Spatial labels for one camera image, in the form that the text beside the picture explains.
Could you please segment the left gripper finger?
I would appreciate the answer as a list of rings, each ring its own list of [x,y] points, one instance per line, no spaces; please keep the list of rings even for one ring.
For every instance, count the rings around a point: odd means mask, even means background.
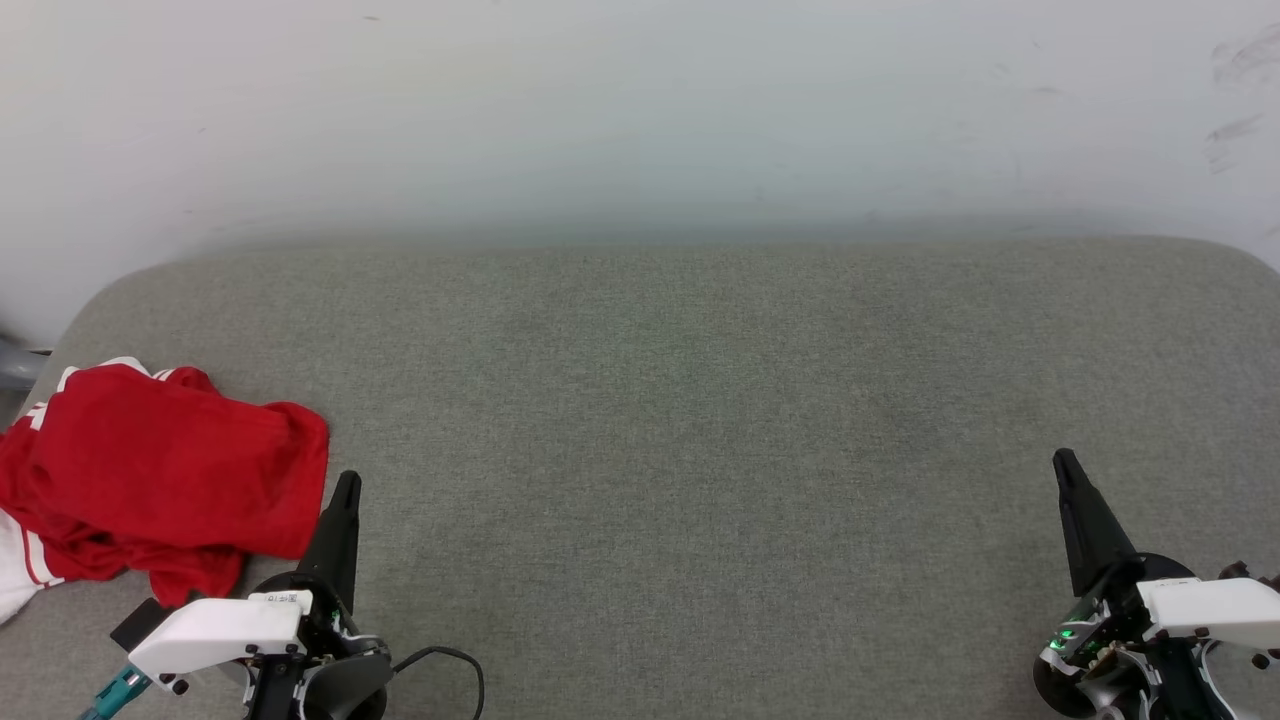
[[[355,470],[339,475],[328,506],[320,512],[314,537],[297,566],[297,574],[303,578],[303,587],[314,593],[325,591],[349,614],[355,612],[362,484],[362,478]]]

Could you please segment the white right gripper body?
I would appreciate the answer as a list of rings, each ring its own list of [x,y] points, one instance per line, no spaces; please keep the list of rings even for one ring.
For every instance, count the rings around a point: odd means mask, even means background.
[[[1039,697],[1074,720],[1261,720],[1233,705],[1211,661],[1234,644],[1257,669],[1280,667],[1280,593],[1139,556],[1130,592],[1076,598],[1055,628],[1033,666]]]

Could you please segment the grey metal frame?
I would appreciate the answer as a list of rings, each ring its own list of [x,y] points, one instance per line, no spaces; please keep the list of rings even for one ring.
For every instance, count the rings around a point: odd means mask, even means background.
[[[0,333],[0,391],[31,392],[51,354],[50,347],[27,347]]]

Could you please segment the red basketball jersey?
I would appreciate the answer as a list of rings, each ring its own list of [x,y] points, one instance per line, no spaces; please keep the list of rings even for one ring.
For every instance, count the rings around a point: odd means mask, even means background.
[[[227,397],[193,366],[68,368],[0,430],[0,625],[69,582],[142,573],[175,609],[229,597],[253,556],[300,559],[329,439],[320,414]]]

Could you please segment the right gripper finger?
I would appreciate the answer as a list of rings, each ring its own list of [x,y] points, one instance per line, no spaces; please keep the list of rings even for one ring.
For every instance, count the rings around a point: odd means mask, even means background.
[[[1059,448],[1052,464],[1073,593],[1123,598],[1140,579],[1139,553],[1075,452]]]

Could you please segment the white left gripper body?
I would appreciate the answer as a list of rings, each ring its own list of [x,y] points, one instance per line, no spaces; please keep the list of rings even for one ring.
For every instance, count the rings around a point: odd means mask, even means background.
[[[128,664],[173,694],[189,674],[220,667],[243,685],[243,720],[367,720],[367,637],[297,571],[242,600],[189,601]]]

